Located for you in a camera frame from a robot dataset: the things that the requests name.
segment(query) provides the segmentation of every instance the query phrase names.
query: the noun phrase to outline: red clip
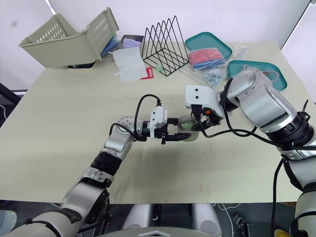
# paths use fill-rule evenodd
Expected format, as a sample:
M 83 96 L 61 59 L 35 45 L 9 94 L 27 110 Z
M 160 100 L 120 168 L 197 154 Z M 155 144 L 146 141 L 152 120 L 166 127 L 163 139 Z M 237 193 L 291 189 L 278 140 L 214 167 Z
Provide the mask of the red clip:
M 147 72 L 147 77 L 146 78 L 141 78 L 141 79 L 149 79 L 149 78 L 153 78 L 154 77 L 153 68 L 152 67 L 147 67 L 146 68 L 146 72 Z

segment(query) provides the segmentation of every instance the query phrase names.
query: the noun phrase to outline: cable connector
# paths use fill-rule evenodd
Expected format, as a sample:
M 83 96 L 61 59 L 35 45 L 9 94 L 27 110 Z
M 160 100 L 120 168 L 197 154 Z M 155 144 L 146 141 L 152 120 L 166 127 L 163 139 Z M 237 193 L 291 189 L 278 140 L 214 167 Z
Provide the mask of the cable connector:
M 203 110 L 202 110 L 202 105 L 191 105 L 191 114 L 194 115 L 194 118 L 196 120 L 199 120 L 202 118 L 202 113 L 203 113 Z
M 146 142 L 147 141 L 147 137 L 140 136 L 140 137 L 137 138 L 137 141 L 139 141 L 139 142 Z

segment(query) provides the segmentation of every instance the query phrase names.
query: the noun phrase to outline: yellow object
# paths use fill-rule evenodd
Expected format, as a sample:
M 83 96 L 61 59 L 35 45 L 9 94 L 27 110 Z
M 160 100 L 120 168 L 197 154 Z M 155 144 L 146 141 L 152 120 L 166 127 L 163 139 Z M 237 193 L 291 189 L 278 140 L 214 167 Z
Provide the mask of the yellow object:
M 290 237 L 290 235 L 283 230 L 276 230 L 275 237 Z

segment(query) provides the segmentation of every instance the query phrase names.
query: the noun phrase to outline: plastic bag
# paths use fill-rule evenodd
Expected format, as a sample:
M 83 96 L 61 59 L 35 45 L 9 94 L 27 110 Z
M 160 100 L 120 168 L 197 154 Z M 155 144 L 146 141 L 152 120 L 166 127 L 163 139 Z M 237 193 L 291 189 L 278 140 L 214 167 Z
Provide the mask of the plastic bag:
M 217 48 L 202 48 L 189 52 L 189 62 L 194 70 L 215 68 L 226 63 Z
M 250 50 L 250 48 L 245 47 L 242 44 L 233 44 L 233 45 L 230 45 L 230 47 L 231 47 L 233 53 L 232 53 L 231 57 L 228 60 L 226 60 L 226 62 L 223 64 L 220 64 L 220 65 L 217 65 L 214 67 L 201 67 L 198 69 L 194 69 L 193 66 L 184 66 L 184 67 L 180 68 L 180 71 L 184 75 L 193 79 L 195 82 L 197 82 L 201 85 L 206 85 L 208 87 L 216 89 L 221 84 L 222 81 L 227 79 L 228 63 L 233 61 L 233 60 L 242 60 L 243 57 Z M 273 73 L 274 72 L 269 72 L 269 75 L 266 75 L 266 76 L 269 78 L 272 76 L 275 76 L 275 78 L 277 79 L 277 75 L 273 75 Z
M 212 69 L 193 70 L 191 66 L 185 65 L 180 68 L 185 76 L 191 78 L 200 85 L 206 85 L 212 89 L 222 82 L 227 77 L 226 67 L 216 67 Z
M 233 51 L 231 57 L 228 59 L 228 62 L 233 60 L 242 60 L 243 57 L 249 52 L 250 48 L 242 46 L 242 44 L 233 44 L 231 46 Z

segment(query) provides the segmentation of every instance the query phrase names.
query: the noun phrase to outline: white paper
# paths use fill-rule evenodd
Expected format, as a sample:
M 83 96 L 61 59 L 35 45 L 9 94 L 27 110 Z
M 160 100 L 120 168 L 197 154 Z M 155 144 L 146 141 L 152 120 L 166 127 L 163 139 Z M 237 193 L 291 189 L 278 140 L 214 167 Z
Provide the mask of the white paper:
M 147 77 L 145 64 L 138 47 L 118 49 L 113 52 L 113 58 L 119 69 L 121 82 Z

